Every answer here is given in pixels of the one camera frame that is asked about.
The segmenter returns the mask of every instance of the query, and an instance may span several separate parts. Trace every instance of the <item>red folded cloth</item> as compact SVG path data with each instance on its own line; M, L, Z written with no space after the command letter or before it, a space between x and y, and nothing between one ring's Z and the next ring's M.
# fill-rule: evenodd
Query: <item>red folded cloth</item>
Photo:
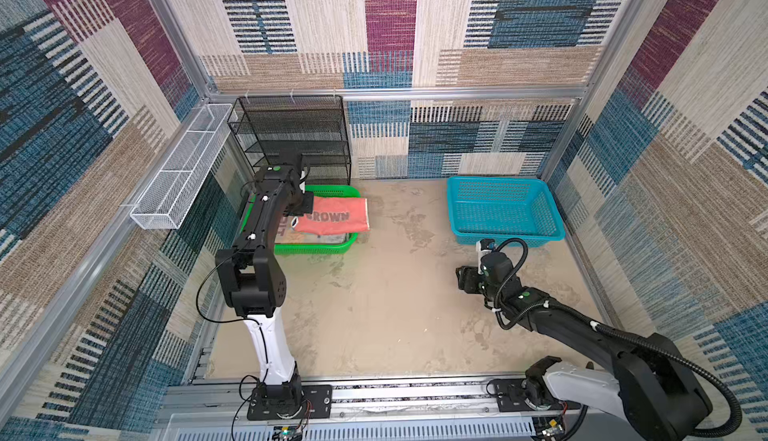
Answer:
M300 233L344 235L361 233L368 225L368 200L365 197L315 196L312 214L296 216L291 226Z

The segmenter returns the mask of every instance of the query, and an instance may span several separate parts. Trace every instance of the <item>black mesh organizer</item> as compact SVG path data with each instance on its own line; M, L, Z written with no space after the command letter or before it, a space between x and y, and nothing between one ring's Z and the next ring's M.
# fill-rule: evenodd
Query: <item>black mesh organizer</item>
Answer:
M307 184L349 184L350 141L340 96L239 98L229 122L252 167L297 150L310 166Z

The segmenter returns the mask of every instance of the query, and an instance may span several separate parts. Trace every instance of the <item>beige floor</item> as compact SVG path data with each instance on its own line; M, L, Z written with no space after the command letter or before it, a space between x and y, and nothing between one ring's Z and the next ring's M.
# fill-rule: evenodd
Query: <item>beige floor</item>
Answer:
M479 295L458 290L454 270L476 263L475 247L456 244L445 180L353 185L368 198L370 233L343 256L279 258L286 335L303 376L522 371L548 354L587 362L540 334L503 331ZM504 251L514 261L520 253ZM564 241L531 249L521 278L599 319ZM243 323L221 325L207 377L257 372Z

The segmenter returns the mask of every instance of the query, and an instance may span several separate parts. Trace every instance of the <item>green plastic basket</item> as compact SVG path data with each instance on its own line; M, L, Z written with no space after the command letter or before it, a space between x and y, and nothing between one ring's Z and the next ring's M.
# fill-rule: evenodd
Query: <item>green plastic basket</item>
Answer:
M360 191L352 186L335 186L331 184L307 185L305 190L311 190L320 197L360 197ZM250 216L254 204L248 205L248 210L240 225L240 231L245 229L245 223ZM351 233L350 239L341 244L275 244L275 254L344 254L350 250L352 243L357 241L357 233Z

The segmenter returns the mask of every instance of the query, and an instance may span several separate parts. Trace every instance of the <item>white wire basket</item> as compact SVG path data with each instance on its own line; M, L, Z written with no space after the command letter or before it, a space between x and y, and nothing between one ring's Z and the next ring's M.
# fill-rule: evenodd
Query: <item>white wire basket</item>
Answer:
M141 229L178 229L236 120L232 104L207 104L130 212Z

